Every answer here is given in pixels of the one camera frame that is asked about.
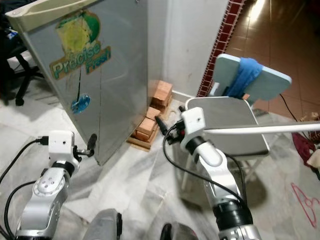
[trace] mini fridge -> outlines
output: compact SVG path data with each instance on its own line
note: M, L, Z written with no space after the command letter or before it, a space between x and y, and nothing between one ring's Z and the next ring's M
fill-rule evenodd
M147 0L38 0L6 16L103 165L147 110Z

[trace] blue towel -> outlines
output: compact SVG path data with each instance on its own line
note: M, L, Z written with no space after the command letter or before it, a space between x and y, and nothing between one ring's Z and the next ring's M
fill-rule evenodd
M263 66L252 58L241 57L238 73L235 80L228 88L225 96L241 99L246 88L252 83L262 71Z

